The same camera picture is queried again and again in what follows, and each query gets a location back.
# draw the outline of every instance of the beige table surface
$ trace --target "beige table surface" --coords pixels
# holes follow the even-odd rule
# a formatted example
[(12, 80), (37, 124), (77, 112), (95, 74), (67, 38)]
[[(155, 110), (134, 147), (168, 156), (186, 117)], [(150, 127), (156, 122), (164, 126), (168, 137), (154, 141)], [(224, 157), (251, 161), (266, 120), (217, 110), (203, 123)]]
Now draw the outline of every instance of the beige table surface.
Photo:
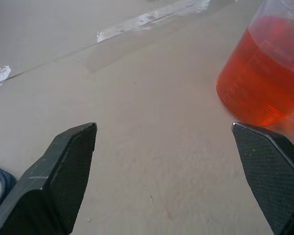
[(9, 65), (15, 76), (94, 44), (106, 27), (175, 1), (0, 0), (0, 66)]
[(0, 166), (20, 177), (57, 134), (95, 121), (74, 235), (271, 235), (215, 91), (259, 3), (173, 16), (6, 81)]

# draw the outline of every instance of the glass beaker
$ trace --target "glass beaker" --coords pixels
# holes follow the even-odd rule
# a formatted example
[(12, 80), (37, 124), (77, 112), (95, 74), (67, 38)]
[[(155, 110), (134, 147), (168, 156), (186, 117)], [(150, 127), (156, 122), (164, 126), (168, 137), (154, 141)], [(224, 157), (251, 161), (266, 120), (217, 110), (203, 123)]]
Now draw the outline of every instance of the glass beaker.
[(294, 0), (265, 0), (217, 80), (240, 121), (276, 124), (294, 112)]

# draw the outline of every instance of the scratch on surface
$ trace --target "scratch on surface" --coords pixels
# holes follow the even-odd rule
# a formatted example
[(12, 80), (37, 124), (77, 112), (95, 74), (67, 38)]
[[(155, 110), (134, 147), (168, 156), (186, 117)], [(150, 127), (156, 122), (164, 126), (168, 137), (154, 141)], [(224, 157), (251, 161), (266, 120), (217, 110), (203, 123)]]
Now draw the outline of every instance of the scratch on surface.
[(47, 179), (48, 176), (33, 176), (33, 177), (30, 177), (30, 179)]

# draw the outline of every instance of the black cable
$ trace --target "black cable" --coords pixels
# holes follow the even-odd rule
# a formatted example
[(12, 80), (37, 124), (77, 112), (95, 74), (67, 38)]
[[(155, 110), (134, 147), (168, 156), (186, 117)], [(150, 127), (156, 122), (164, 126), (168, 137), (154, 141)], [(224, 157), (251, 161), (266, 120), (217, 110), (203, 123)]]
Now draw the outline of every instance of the black cable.
[(0, 192), (0, 204), (7, 197), (11, 189), (16, 184), (16, 179), (13, 175), (0, 169), (0, 182), (1, 182), (1, 192)]

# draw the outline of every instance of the orange liquid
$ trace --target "orange liquid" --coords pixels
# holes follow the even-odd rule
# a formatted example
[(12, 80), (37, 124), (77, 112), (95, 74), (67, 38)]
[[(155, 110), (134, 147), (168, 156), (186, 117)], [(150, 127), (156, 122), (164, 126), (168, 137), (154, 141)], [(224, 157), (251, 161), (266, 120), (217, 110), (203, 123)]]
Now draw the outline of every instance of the orange liquid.
[(224, 106), (242, 122), (269, 125), (291, 114), (294, 21), (263, 17), (253, 23), (221, 72), (217, 92)]

